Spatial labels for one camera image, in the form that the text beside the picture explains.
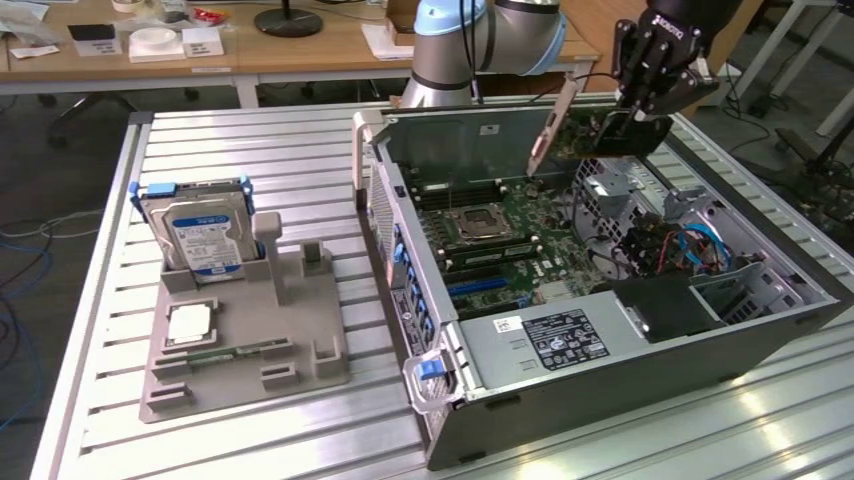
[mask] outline table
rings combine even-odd
[[[506,103],[530,97],[488,99]],[[609,94],[601,94],[604,100]],[[138,114],[129,127],[33,478],[337,480],[766,479],[854,472],[854,312],[740,379],[429,472],[361,237],[351,118],[385,103]],[[854,259],[677,116],[674,134],[854,290]],[[678,188],[698,180],[662,147]],[[127,185],[254,178],[283,218],[281,251],[322,238],[334,254],[353,381],[331,390],[146,425],[138,420],[161,250]]]
[[[633,0],[621,3],[644,2]],[[325,30],[318,35],[298,39],[271,37],[255,28],[255,15],[273,8],[273,5],[217,5],[215,8],[230,13],[230,23],[235,27],[223,33],[227,54],[143,64],[130,63],[127,55],[82,58],[70,43],[66,25],[111,23],[133,17],[115,12],[109,5],[103,0],[53,4],[46,21],[67,40],[63,51],[25,60],[10,58],[9,71],[0,68],[0,94],[233,85],[238,90],[242,108],[257,108],[255,87],[265,83],[406,78],[410,75],[412,62],[379,61],[365,41],[362,20],[341,15],[382,19],[383,10],[363,3],[330,6],[297,0],[294,6],[323,9],[317,13],[325,21]],[[576,23],[585,23],[580,15],[570,13],[570,18]],[[613,37],[616,20],[608,30],[597,33],[598,36]],[[21,46],[17,39],[6,41],[10,48]],[[570,28],[553,71],[573,71],[582,75],[590,72],[600,57],[600,52]]]

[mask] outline blue hard drive label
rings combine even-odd
[[[214,225],[229,223],[227,215],[209,215],[207,217],[179,218],[173,220],[174,227],[198,227],[201,225]]]
[[[544,367],[558,370],[610,355],[584,310],[522,322]]]
[[[241,268],[238,242],[229,238],[231,218],[209,215],[173,220],[178,242],[190,269],[210,281]]]

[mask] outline white box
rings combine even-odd
[[[82,57],[122,53],[122,40],[113,25],[69,25],[69,31]]]
[[[169,28],[143,28],[131,34],[131,63],[185,60],[178,34]]]
[[[186,28],[182,31],[182,42],[189,58],[226,54],[217,28]]]
[[[175,42],[175,45],[169,48],[158,50],[151,50],[145,46],[131,43],[130,52],[131,63],[165,62],[167,60],[185,60],[187,58],[179,42]]]
[[[78,48],[78,55],[81,55],[82,57],[122,54],[122,41],[118,37],[113,40],[87,40],[83,42],[75,41],[75,47]]]

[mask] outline cpu socket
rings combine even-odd
[[[513,236],[505,212],[496,204],[456,208],[452,210],[452,218],[466,241],[496,240]]]

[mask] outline white sticker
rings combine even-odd
[[[59,48],[54,45],[49,45],[47,47],[37,47],[37,48],[13,48],[10,49],[15,58],[30,58],[30,57],[41,57],[42,55],[50,55],[51,53],[59,52]]]
[[[229,73],[231,67],[194,67],[193,73]]]
[[[493,320],[493,323],[496,324],[498,333],[508,333],[522,329],[522,317],[520,316],[500,318],[498,320]]]
[[[213,281],[241,268],[238,242],[229,238],[231,219],[210,215],[173,220],[190,269]]]
[[[534,250],[534,245],[522,245],[521,247],[512,247],[505,250],[505,255],[522,255],[524,253],[529,253],[532,250]]]
[[[498,135],[501,130],[501,125],[481,125],[481,135]]]

